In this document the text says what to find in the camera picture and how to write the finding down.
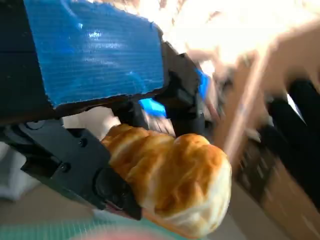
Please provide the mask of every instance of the croissant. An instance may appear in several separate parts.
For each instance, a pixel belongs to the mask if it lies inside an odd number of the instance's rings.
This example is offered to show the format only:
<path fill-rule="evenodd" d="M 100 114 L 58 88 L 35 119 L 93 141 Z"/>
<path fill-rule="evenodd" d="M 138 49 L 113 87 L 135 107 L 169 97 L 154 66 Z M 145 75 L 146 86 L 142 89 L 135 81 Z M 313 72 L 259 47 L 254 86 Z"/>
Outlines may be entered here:
<path fill-rule="evenodd" d="M 110 129 L 102 144 L 144 217 L 187 238 L 203 237 L 220 225 L 231 197 L 231 165 L 204 137 L 175 139 L 121 124 Z"/>

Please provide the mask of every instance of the cutting mat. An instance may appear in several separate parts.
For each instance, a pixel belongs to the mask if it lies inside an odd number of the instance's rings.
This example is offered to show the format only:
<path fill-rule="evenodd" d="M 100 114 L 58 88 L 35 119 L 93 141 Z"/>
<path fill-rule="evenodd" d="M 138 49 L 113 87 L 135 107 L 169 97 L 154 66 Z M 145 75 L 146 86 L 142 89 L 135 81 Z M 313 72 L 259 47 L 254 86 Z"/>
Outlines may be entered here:
<path fill-rule="evenodd" d="M 102 213 L 99 214 L 99 218 L 88 220 L 61 221 L 37 225 L 2 225 L 0 226 L 0 240 L 68 240 L 77 236 L 79 239 L 85 239 L 86 236 L 100 230 L 108 232 L 113 230 L 127 231 L 129 229 L 159 234 L 168 240 L 185 239 L 160 228 L 146 219 L 135 221 L 111 213 Z"/>

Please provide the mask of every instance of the robotic arm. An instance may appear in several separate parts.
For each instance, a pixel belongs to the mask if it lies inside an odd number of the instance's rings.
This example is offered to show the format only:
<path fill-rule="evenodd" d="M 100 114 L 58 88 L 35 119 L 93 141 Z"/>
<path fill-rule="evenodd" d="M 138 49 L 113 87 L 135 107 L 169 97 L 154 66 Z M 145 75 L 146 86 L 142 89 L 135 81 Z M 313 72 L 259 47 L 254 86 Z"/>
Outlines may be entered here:
<path fill-rule="evenodd" d="M 108 150 L 87 129 L 64 128 L 61 117 L 105 106 L 111 108 L 122 123 L 147 128 L 138 101 L 142 98 L 154 98 L 165 106 L 167 117 L 171 119 L 177 136 L 186 133 L 203 134 L 205 120 L 198 94 L 199 76 L 196 66 L 186 55 L 177 55 L 168 43 L 162 42 L 162 33 L 156 29 L 157 38 L 153 41 L 160 47 L 163 71 L 160 88 L 147 91 L 137 89 L 134 93 L 106 97 L 102 97 L 100 92 L 96 95 L 93 92 L 93 98 L 82 96 L 75 101 L 57 105 L 48 92 L 48 76 L 58 73 L 46 72 L 46 61 L 43 58 L 45 51 L 40 48 L 44 39 L 39 39 L 34 18 L 30 16 L 32 8 L 39 2 L 41 1 L 13 0 L 0 3 L 0 141 L 26 156 L 26 163 L 21 168 L 23 171 L 62 195 L 101 210 L 139 220 L 142 216 L 141 207 L 130 186 L 109 166 Z M 115 11 L 105 4 L 91 5 L 87 2 L 63 0 L 53 2 L 55 4 L 52 5 L 50 1 L 43 1 L 42 5 L 49 5 L 47 7 L 52 11 L 54 8 L 61 8 L 68 16 L 77 13 L 80 15 L 84 9 L 90 13 L 102 9 L 104 16 L 108 16 L 108 11 Z M 123 15 L 128 15 L 118 11 L 117 14 L 121 14 L 123 18 Z M 135 20 L 136 24 L 141 22 L 139 17 L 128 16 L 130 23 Z M 73 41 L 72 44 L 82 44 L 77 45 L 77 49 L 81 50 L 89 46 L 85 41 Z M 82 52 L 82 59 L 88 56 L 86 54 Z M 108 72 L 108 66 L 101 65 L 100 62 L 95 65 L 99 67 L 98 70 Z M 69 84 L 74 83 L 78 77 L 71 73 L 63 84 L 71 86 Z M 108 83 L 109 79 L 108 75 L 104 75 L 102 82 Z M 71 96 L 73 91 L 65 88 L 64 96 Z"/>

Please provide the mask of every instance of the blue duct tape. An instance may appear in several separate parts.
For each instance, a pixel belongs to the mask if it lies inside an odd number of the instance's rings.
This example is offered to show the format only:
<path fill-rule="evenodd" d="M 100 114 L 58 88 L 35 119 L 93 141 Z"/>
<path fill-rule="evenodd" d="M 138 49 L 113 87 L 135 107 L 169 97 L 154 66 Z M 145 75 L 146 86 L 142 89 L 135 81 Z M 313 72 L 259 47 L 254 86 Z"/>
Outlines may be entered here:
<path fill-rule="evenodd" d="M 54 108 L 163 87 L 161 42 L 147 19 L 84 0 L 24 5 Z"/>

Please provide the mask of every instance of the black metal bracket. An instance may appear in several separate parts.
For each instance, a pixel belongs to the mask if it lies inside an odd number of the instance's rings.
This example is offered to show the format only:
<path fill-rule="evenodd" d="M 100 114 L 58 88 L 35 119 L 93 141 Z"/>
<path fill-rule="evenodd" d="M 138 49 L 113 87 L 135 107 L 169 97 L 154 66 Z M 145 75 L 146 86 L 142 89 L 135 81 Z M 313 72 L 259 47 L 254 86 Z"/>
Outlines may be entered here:
<path fill-rule="evenodd" d="M 4 139 L 26 156 L 21 168 L 69 199 L 141 219 L 130 186 L 109 166 L 110 153 L 87 129 L 65 129 L 61 120 L 7 125 Z"/>

